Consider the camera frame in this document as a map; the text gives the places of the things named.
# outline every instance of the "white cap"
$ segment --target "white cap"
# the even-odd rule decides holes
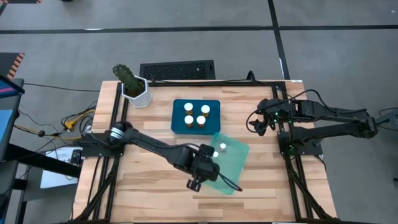
[[[185,121],[185,124],[192,124],[193,123],[193,116],[191,116],[191,115],[185,116],[184,121]]]
[[[210,107],[207,106],[207,105],[203,105],[203,106],[201,107],[201,112],[202,112],[202,113],[209,113],[209,112],[210,112]]]
[[[193,108],[193,105],[192,105],[191,103],[186,103],[186,104],[184,105],[184,109],[187,110],[187,111],[192,110],[192,108]]]
[[[197,118],[197,123],[198,124],[205,124],[205,122],[206,122],[206,118],[204,116],[199,116]]]

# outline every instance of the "blue tray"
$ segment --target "blue tray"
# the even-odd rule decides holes
[[[186,116],[184,105],[191,103],[193,105],[193,127],[188,128],[185,125],[184,118]],[[206,118],[204,128],[199,128],[197,117],[201,116],[201,107],[208,105],[210,107],[209,117]],[[220,123],[220,102],[218,100],[183,100],[177,99],[173,103],[172,131],[175,134],[202,134],[214,135],[221,130]]]

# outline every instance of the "potted plant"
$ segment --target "potted plant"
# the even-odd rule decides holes
[[[122,81],[122,95],[129,99],[135,108],[147,107],[152,99],[148,81],[133,75],[130,68],[122,64],[116,64],[112,71]]]

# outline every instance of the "white hexagonal pot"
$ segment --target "white hexagonal pot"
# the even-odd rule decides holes
[[[129,99],[130,103],[135,108],[145,108],[149,105],[150,101],[152,100],[152,93],[149,90],[148,81],[145,78],[137,77],[136,79],[142,80],[145,83],[145,91],[136,97],[131,97],[126,94],[126,88],[122,83],[122,96]]]

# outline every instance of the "black aluminum frame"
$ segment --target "black aluminum frame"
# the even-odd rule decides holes
[[[274,98],[278,98],[278,89],[282,90],[282,98],[284,100],[287,99],[287,94],[284,93],[287,91],[286,89],[286,84],[285,81],[274,81],[274,82],[258,82],[256,81],[256,78],[254,76],[254,74],[252,72],[249,72],[246,80],[225,80],[225,81],[202,81],[202,82],[166,82],[166,81],[154,81],[154,82],[149,82],[149,86],[151,87],[163,87],[163,86],[174,86],[174,87],[178,87],[178,86],[269,86],[272,88],[272,94]],[[111,125],[109,125],[109,127],[111,128],[112,125],[116,122],[116,114],[118,113],[118,108],[119,108],[119,99],[120,99],[120,83],[118,83],[118,87],[116,89],[116,96],[115,96],[115,101],[114,101],[114,105],[113,105],[113,113],[112,113],[112,118],[111,118]],[[121,120],[125,121],[126,117],[127,117],[127,111],[128,111],[128,107],[129,107],[129,103],[127,99],[124,99],[124,103],[123,103],[123,108],[122,108],[122,116],[121,116]],[[281,131],[284,131],[284,124],[283,123],[279,123],[279,129]],[[286,167],[290,167],[292,166],[291,160],[290,160],[290,156],[289,155],[282,155],[285,159],[285,163],[286,163]],[[119,165],[119,157],[115,157],[114,158],[114,162],[117,162],[117,166]],[[307,186],[306,181],[305,181],[305,176],[304,176],[304,171],[303,171],[303,165],[302,165],[302,161],[301,161],[301,157],[300,155],[298,155],[296,157],[296,159],[298,159],[297,162],[297,167],[298,167],[298,171],[299,171],[299,178],[300,181],[304,184],[304,186]],[[107,173],[107,168],[108,168],[108,162],[106,163],[106,166],[103,166],[101,169],[101,176],[100,176],[100,180],[104,180],[106,178],[106,173]],[[295,182],[294,180],[290,177],[289,173],[288,173],[288,179],[289,179],[289,186],[290,186],[290,193],[292,196],[292,205],[294,208],[294,213],[295,213],[295,219],[296,221],[302,219],[301,217],[301,213],[300,213],[300,205],[299,205],[299,200],[297,197],[297,191],[295,188]],[[112,213],[112,206],[113,206],[113,197],[114,197],[114,191],[116,188],[116,179],[112,181],[112,183],[109,186],[109,194],[108,194],[108,202],[106,204],[106,210],[105,210],[105,218],[99,220],[98,219],[98,215],[100,212],[100,204],[101,201],[99,202],[99,204],[97,204],[97,213],[95,213],[96,216],[93,216],[92,220],[87,220],[85,221],[87,222],[106,222],[109,221],[111,219],[111,213]],[[312,209],[310,204],[307,202],[307,200],[305,200],[305,208],[307,211],[307,218],[313,218],[312,215]]]

